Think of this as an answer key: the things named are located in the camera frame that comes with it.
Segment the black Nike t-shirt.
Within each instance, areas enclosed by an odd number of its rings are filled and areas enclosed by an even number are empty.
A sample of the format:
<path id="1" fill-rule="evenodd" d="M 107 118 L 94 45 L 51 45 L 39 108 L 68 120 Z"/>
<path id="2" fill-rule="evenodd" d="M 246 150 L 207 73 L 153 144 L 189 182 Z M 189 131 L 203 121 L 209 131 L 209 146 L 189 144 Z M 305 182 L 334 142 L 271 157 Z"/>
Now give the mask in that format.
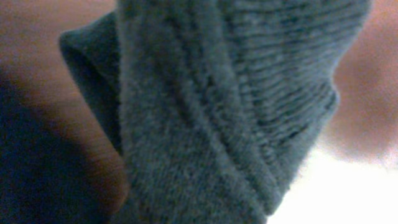
<path id="1" fill-rule="evenodd" d="M 265 224 L 338 102 L 369 1 L 119 1 L 60 36 L 130 190 L 113 223 Z"/>

